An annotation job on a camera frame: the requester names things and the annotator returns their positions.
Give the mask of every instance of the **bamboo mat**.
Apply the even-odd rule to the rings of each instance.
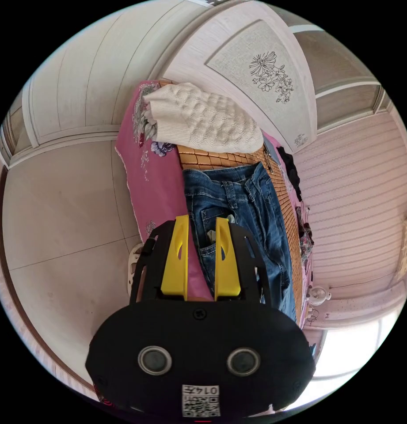
[[[160,81],[163,87],[173,84],[173,81]],[[204,150],[177,146],[180,163],[183,169],[199,169],[206,171],[228,167],[239,167],[262,162],[268,175],[271,177],[283,214],[287,240],[289,241],[290,257],[292,259],[293,295],[296,305],[297,323],[300,322],[302,312],[302,264],[300,259],[300,244],[298,228],[293,213],[293,206],[287,194],[286,185],[279,166],[264,153],[263,147],[251,154],[244,153],[213,153]]]

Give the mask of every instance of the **sticker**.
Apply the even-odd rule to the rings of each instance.
[[[219,386],[187,386],[183,384],[183,416],[220,416]]]

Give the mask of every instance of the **floor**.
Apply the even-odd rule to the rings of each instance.
[[[140,242],[114,143],[77,144],[20,163],[9,170],[3,201],[19,300],[54,353],[89,382],[88,343],[128,304],[127,261]]]

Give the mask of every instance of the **white knitted sweater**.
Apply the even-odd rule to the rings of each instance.
[[[143,97],[156,121],[156,141],[218,153],[253,153],[263,137],[257,123],[230,98],[190,83],[169,84]]]

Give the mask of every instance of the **blue jeans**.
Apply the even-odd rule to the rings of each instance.
[[[203,274],[215,285],[215,243],[208,231],[217,217],[233,215],[255,237],[266,264],[272,307],[296,321],[289,242],[271,178],[261,163],[209,171],[184,170],[184,193]]]

